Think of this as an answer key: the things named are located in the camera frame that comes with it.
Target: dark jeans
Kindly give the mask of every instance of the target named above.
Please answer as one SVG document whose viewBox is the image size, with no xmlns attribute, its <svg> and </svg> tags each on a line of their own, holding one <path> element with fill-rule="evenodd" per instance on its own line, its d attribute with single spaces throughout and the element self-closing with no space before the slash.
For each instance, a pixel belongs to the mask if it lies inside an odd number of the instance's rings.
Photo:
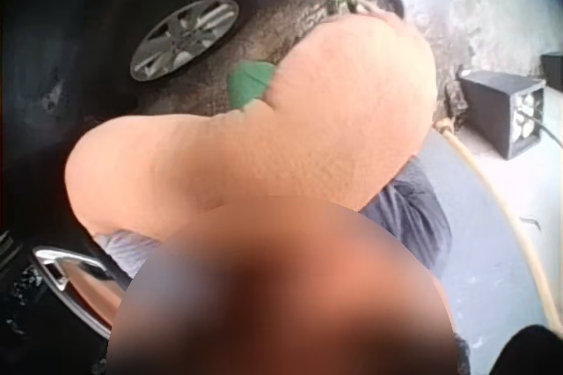
<svg viewBox="0 0 563 375">
<path fill-rule="evenodd" d="M 396 237 L 433 275 L 442 273 L 451 248 L 450 224 L 417 158 L 361 214 Z"/>
</svg>

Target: forearm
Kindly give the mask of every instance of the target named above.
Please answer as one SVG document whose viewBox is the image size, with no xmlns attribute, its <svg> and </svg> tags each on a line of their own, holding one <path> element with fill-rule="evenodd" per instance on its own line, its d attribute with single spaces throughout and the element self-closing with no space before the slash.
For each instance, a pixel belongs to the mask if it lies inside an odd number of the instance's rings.
<svg viewBox="0 0 563 375">
<path fill-rule="evenodd" d="M 182 210 L 189 217 L 193 210 L 184 184 L 194 159 L 182 157 L 195 154 L 191 134 L 203 121 L 194 116 L 123 117 L 84 136 L 65 174 L 81 224 L 91 234 L 130 230 L 167 237 L 178 224 L 176 214 Z M 178 148 L 186 153 L 176 153 Z M 171 171 L 171 164 L 182 171 Z"/>
</svg>

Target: electrical box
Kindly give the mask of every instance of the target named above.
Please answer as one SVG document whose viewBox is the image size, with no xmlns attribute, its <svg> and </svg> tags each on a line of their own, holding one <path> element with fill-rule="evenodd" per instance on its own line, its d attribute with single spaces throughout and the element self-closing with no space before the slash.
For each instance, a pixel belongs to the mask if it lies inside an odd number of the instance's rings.
<svg viewBox="0 0 563 375">
<path fill-rule="evenodd" d="M 469 104 L 468 123 L 505 158 L 512 159 L 541 139 L 545 81 L 494 71 L 459 77 Z"/>
</svg>

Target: chrome trim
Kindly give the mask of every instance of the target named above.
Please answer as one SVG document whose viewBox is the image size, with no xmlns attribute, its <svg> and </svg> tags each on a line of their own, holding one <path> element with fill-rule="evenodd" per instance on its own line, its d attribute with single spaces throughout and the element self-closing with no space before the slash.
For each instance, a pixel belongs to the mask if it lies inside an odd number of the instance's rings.
<svg viewBox="0 0 563 375">
<path fill-rule="evenodd" d="M 35 247 L 33 249 L 33 256 L 39 263 L 40 273 L 44 276 L 45 282 L 51 291 L 86 325 L 91 327 L 96 333 L 102 337 L 109 339 L 111 328 L 99 318 L 94 316 L 91 312 L 84 309 L 67 291 L 69 279 L 67 278 L 64 269 L 59 264 L 61 260 L 70 260 L 75 263 L 87 263 L 96 268 L 106 271 L 106 267 L 99 261 L 92 259 L 88 256 L 81 254 L 74 254 L 62 249 L 53 247 Z M 62 277 L 57 277 L 49 269 L 48 265 L 54 265 Z"/>
</svg>

